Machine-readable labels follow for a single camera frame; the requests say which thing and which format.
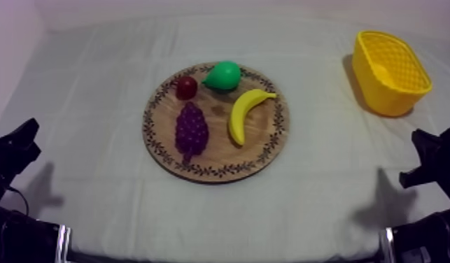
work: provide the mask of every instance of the grape stem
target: grape stem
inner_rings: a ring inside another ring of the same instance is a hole
[[[182,163],[188,164],[191,159],[192,159],[192,149],[190,149],[187,153],[184,154],[184,159],[182,160]]]

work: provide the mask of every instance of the mesh pattern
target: mesh pattern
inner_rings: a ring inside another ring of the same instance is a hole
[[[390,36],[373,32],[365,32],[361,38],[366,47],[366,55],[378,68],[378,70],[374,69],[374,74],[384,84],[394,84],[394,88],[405,91],[421,91],[429,88],[423,69],[419,68],[416,58],[413,57],[414,54],[404,43]],[[387,74],[381,76],[380,70],[386,70]]]

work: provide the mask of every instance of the green pear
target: green pear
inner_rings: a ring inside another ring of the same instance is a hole
[[[214,66],[204,81],[205,86],[217,92],[227,92],[238,87],[241,70],[234,62],[220,62]]]

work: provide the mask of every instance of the white wall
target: white wall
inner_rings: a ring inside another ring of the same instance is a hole
[[[144,15],[285,14],[392,27],[450,40],[450,0],[36,0],[60,30]]]
[[[32,0],[0,0],[0,117],[43,32]]]

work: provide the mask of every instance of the grape bunch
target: grape bunch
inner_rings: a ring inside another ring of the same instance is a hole
[[[185,104],[176,120],[176,148],[188,164],[193,155],[200,155],[209,141],[209,127],[204,114],[192,102]]]

